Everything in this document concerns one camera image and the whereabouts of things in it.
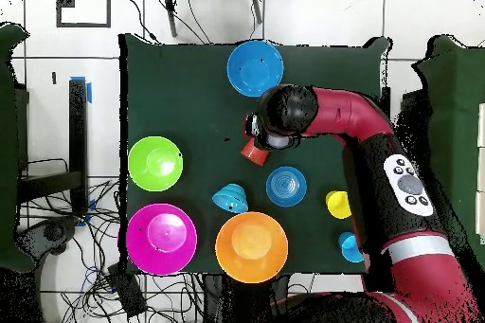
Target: chair leg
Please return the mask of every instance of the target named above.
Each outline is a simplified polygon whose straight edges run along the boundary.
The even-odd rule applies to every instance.
[[[256,14],[256,21],[258,22],[258,25],[260,25],[262,22],[261,11],[260,11],[260,1],[253,0],[253,6],[254,6],[254,13]]]
[[[165,6],[167,7],[167,14],[169,15],[169,23],[171,24],[171,36],[177,37],[177,29],[175,28],[175,17],[173,16],[173,3],[171,0],[165,0]]]

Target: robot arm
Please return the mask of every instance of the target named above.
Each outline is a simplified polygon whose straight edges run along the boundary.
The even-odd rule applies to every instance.
[[[348,91],[281,85],[261,97],[245,126],[255,146],[266,151],[326,134],[344,143],[357,241],[371,268],[373,260],[387,259],[393,291],[368,295],[384,302],[398,321],[481,320],[424,183],[371,100]]]

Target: black power strip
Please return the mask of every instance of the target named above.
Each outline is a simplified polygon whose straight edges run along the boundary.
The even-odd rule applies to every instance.
[[[119,294],[119,300],[123,310],[128,317],[143,314],[147,310],[147,301],[141,292],[138,281],[134,274],[120,275],[117,270],[117,263],[108,267],[109,276],[107,280],[113,293]]]

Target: blue cup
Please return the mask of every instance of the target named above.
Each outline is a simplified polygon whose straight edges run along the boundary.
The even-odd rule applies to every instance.
[[[247,211],[246,193],[243,187],[237,184],[227,184],[212,196],[212,201],[218,207],[232,213]]]
[[[348,232],[340,234],[340,237],[338,237],[338,245],[346,260],[352,263],[358,263],[364,260],[364,256],[359,251],[355,234]]]

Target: green bowl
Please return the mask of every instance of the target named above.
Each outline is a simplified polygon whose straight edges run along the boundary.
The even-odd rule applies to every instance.
[[[135,184],[149,191],[173,186],[182,174],[182,154],[171,140],[147,136],[138,140],[128,153],[128,172]]]

